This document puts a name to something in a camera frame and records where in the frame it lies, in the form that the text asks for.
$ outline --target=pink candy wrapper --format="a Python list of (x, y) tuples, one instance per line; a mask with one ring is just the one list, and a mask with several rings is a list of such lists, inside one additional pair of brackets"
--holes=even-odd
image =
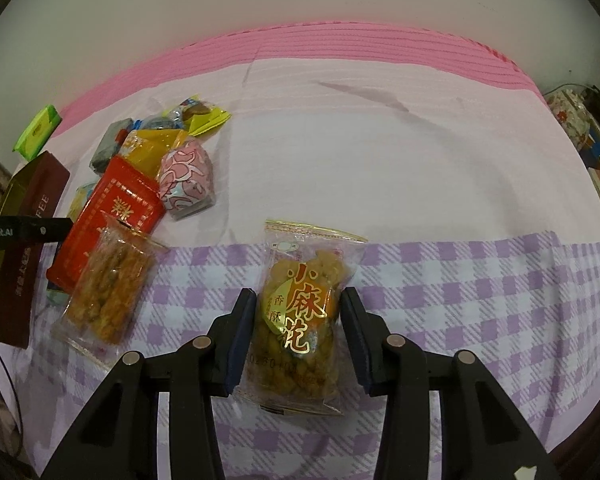
[(164, 208), (176, 220), (216, 201), (211, 160), (193, 138), (162, 158), (158, 184)]

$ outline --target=brown box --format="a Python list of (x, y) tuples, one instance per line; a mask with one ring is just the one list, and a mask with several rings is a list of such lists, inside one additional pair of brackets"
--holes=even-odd
[[(0, 204), (2, 216), (50, 218), (69, 171), (49, 152), (43, 152), (16, 173)], [(42, 244), (0, 251), (0, 342), (29, 345), (31, 303)]]

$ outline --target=yellow wrapper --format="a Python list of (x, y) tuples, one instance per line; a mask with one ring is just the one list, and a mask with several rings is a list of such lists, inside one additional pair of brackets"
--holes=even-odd
[(162, 158), (188, 136), (185, 130), (134, 130), (128, 134), (119, 154), (136, 170), (155, 179)]

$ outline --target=white wall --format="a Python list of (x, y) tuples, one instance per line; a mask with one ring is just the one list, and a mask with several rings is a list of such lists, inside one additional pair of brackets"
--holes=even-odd
[(600, 86), (600, 19), (586, 0), (13, 0), (0, 17), (0, 160), (44, 105), (62, 107), (161, 52), (244, 28), (365, 20), (472, 38), (542, 90)]

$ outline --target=metal screw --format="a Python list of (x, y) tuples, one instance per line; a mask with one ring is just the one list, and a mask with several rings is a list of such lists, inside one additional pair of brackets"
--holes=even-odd
[(193, 346), (196, 348), (206, 348), (211, 345), (211, 338), (208, 335), (199, 335), (193, 340)]
[(468, 350), (462, 350), (458, 354), (458, 360), (466, 365), (472, 365), (475, 363), (475, 354)]
[(389, 334), (386, 337), (386, 343), (389, 346), (394, 346), (396, 348), (400, 348), (401, 346), (404, 346), (404, 344), (406, 343), (406, 339), (403, 338), (400, 334)]
[(125, 365), (134, 365), (140, 360), (140, 354), (138, 352), (127, 352), (122, 356), (122, 362)]

